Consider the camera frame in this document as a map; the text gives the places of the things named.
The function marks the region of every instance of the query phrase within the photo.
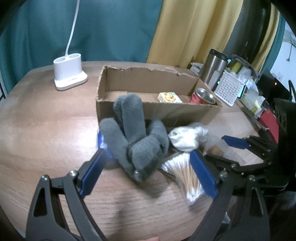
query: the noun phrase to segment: screw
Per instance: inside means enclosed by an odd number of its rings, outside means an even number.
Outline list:
[[[72,170],[69,172],[69,174],[70,176],[75,177],[78,174],[78,172],[76,170]]]
[[[42,176],[41,176],[42,181],[47,181],[48,178],[49,178],[48,175],[42,175]]]
[[[133,176],[136,180],[140,181],[141,180],[141,175],[139,173],[138,170],[135,170],[134,173],[133,173]]]
[[[225,171],[221,171],[221,172],[220,172],[220,177],[221,177],[221,178],[226,178],[227,175],[228,175],[228,174],[227,174],[227,172],[225,172]]]
[[[255,179],[255,176],[254,176],[254,175],[250,175],[250,176],[249,176],[249,180],[254,182],[254,181],[256,180],[256,179]]]

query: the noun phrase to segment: teal curtain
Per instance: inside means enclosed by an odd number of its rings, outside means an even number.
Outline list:
[[[82,61],[146,62],[162,0],[82,0],[69,54]],[[65,54],[76,0],[27,0],[0,37],[7,92],[30,70]]]
[[[283,42],[283,37],[285,33],[285,18],[280,14],[279,16],[279,25],[274,37],[274,42],[270,48],[270,51],[266,57],[264,65],[262,67],[261,73],[264,71],[270,71],[276,61],[277,56],[279,55],[279,50],[281,49],[281,44]]]

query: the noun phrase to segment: white cable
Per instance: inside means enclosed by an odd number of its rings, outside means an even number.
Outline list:
[[[76,3],[76,11],[75,11],[75,16],[74,16],[74,21],[73,21],[73,25],[72,25],[72,30],[71,30],[71,34],[70,34],[70,38],[69,38],[69,42],[68,42],[68,44],[67,44],[67,48],[66,48],[65,56],[68,56],[68,50],[69,50],[70,43],[71,43],[71,40],[72,40],[72,37],[73,37],[73,33],[74,33],[74,29],[75,29],[75,24],[76,24],[76,19],[77,19],[77,15],[78,15],[79,2],[80,2],[80,0],[77,0],[77,3]]]

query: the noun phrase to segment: plastic container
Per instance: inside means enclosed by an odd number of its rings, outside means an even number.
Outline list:
[[[233,106],[243,87],[244,83],[229,72],[224,71],[214,94],[229,106]]]

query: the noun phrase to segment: red can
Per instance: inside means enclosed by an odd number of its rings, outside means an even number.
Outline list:
[[[215,97],[203,88],[196,88],[189,101],[191,104],[216,104]]]

